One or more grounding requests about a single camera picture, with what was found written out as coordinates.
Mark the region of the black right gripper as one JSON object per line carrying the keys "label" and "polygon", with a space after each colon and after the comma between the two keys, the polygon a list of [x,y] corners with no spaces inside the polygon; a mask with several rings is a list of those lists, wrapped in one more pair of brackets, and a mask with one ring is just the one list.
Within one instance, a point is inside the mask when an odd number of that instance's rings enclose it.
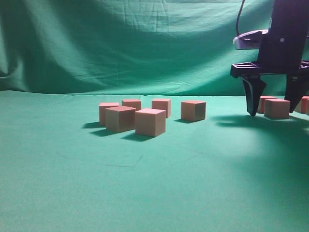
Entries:
{"label": "black right gripper", "polygon": [[302,59],[303,52],[298,45],[292,47],[281,37],[277,41],[263,35],[256,61],[233,64],[230,75],[242,77],[247,112],[251,116],[257,113],[260,97],[266,88],[266,83],[260,75],[289,74],[286,76],[286,92],[284,99],[290,102],[292,113],[301,99],[309,90],[309,61]]}

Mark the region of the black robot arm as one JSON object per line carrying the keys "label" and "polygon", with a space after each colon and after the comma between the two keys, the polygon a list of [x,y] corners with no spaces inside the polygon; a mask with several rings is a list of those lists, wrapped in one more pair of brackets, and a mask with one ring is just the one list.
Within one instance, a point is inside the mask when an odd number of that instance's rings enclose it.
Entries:
{"label": "black robot arm", "polygon": [[238,33],[233,39],[237,50],[257,49],[256,61],[233,64],[230,74],[242,78],[247,111],[254,116],[266,83],[262,75],[285,75],[285,100],[293,112],[309,90],[309,62],[303,60],[309,38],[309,2],[276,0],[268,29]]}

